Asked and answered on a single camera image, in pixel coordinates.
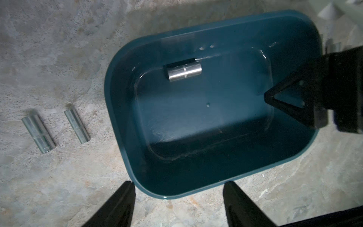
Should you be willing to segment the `silver socket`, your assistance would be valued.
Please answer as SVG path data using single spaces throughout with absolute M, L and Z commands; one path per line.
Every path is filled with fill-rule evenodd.
M 65 112 L 65 115 L 69 121 L 69 123 L 71 124 L 77 138 L 79 139 L 81 144 L 87 143 L 90 141 L 90 136 L 87 133 L 80 117 L 78 116 L 76 110 L 73 109 L 68 109 Z
M 202 66 L 199 61 L 167 69 L 167 75 L 170 82 L 198 76 L 201 73 Z
M 56 147 L 50 134 L 38 115 L 30 115 L 21 119 L 41 153 L 47 153 Z
M 333 39 L 328 39 L 325 43 L 325 54 L 339 53 L 342 51 L 341 42 L 334 42 Z

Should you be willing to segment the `teal plastic storage box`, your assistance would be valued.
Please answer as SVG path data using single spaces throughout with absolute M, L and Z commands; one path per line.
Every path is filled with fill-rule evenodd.
M 318 131 L 264 101 L 302 63 L 320 57 L 313 21 L 295 10 L 141 37 L 105 75 L 105 102 L 132 182 L 176 199 L 281 165 Z M 167 69 L 199 61 L 198 76 Z

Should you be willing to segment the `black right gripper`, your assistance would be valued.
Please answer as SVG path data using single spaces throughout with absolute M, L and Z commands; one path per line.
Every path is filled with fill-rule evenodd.
M 322 55 L 295 70 L 264 94 L 267 104 L 313 129 L 328 124 L 363 133 L 363 48 Z

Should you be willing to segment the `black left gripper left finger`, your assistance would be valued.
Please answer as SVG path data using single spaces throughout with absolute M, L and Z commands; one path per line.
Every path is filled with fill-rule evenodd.
M 125 181 L 84 227 L 130 227 L 136 200 L 135 185 Z

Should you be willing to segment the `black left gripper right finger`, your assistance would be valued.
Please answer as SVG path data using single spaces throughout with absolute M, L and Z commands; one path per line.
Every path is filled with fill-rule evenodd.
M 235 182 L 225 183 L 223 198 L 230 227 L 276 226 Z

